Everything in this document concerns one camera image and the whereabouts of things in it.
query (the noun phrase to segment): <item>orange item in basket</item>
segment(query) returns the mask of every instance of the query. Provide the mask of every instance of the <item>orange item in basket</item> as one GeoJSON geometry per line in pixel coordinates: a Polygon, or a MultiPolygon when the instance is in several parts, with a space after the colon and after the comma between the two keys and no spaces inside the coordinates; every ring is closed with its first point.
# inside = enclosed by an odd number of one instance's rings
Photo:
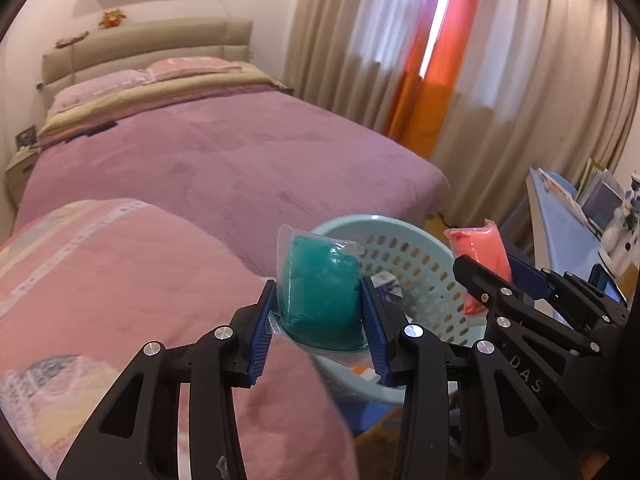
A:
{"type": "MultiPolygon", "coordinates": [[[[466,254],[502,279],[511,281],[511,266],[507,251],[504,249],[498,226],[493,220],[485,220],[484,227],[448,229],[444,234],[449,239],[451,251],[455,257],[466,254]]],[[[484,305],[467,293],[465,315],[477,316],[485,312],[484,305]]]]}

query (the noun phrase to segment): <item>laundry basket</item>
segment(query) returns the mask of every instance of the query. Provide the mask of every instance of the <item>laundry basket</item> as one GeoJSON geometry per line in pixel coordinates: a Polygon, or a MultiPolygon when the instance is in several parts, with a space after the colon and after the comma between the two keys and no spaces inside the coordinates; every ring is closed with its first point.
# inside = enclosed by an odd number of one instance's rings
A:
{"type": "MultiPolygon", "coordinates": [[[[337,218],[314,233],[352,240],[364,247],[360,276],[382,270],[398,278],[405,291],[405,311],[415,322],[447,343],[471,346],[484,335],[484,317],[463,313],[465,289],[453,277],[453,254],[439,240],[416,226],[379,215],[337,218]]],[[[321,356],[312,356],[334,396],[352,397],[402,405],[404,388],[376,384],[373,373],[356,375],[348,368],[321,356]]],[[[455,389],[449,384],[449,390],[455,389]]]]}

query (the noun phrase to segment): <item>desk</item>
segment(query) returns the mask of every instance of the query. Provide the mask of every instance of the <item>desk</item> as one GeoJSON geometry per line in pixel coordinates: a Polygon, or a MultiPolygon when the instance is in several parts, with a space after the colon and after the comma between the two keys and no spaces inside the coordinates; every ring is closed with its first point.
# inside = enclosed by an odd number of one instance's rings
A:
{"type": "MultiPolygon", "coordinates": [[[[603,261],[598,254],[600,241],[545,189],[537,170],[529,168],[527,193],[533,227],[534,259],[537,269],[547,267],[558,274],[572,272],[588,280],[591,269],[603,261]]],[[[536,308],[552,315],[551,307],[536,308]]]]}

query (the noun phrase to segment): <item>beige curtain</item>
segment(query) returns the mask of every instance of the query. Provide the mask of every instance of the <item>beige curtain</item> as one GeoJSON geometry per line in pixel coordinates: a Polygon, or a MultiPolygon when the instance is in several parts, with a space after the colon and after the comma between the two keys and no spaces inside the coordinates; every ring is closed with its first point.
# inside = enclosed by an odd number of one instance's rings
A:
{"type": "Polygon", "coordinates": [[[614,168],[639,74],[638,40],[613,0],[482,0],[432,156],[451,186],[447,222],[500,224],[530,166],[572,182],[588,157],[614,168]]]}
{"type": "Polygon", "coordinates": [[[294,95],[380,131],[424,0],[298,0],[284,80],[294,95]]]}

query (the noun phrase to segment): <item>headboard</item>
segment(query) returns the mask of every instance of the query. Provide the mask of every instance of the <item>headboard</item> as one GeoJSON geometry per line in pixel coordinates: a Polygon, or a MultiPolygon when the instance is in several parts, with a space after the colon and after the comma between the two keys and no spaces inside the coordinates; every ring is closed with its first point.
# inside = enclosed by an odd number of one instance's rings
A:
{"type": "Polygon", "coordinates": [[[116,70],[144,70],[168,57],[213,56],[249,61],[253,22],[242,18],[178,18],[92,32],[42,56],[46,109],[63,88],[116,70]]]}

